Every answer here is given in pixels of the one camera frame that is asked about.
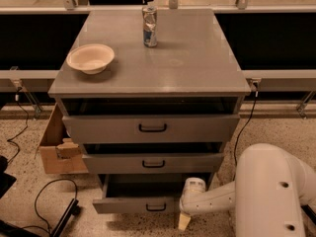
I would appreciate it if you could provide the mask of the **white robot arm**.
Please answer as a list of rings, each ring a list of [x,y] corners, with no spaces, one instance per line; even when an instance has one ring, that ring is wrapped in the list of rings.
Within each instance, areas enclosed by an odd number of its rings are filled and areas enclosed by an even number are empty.
[[[316,172],[267,143],[244,150],[235,180],[213,190],[200,178],[186,179],[178,228],[194,215],[235,210],[236,237],[305,237],[301,207],[316,198]]]

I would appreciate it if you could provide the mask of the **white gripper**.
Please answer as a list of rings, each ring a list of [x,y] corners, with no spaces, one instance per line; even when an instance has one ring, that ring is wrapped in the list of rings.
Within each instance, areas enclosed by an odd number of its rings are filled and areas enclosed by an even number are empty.
[[[190,215],[210,212],[206,197],[205,181],[200,178],[187,178],[180,198],[180,215],[178,229],[185,231],[191,221]]]

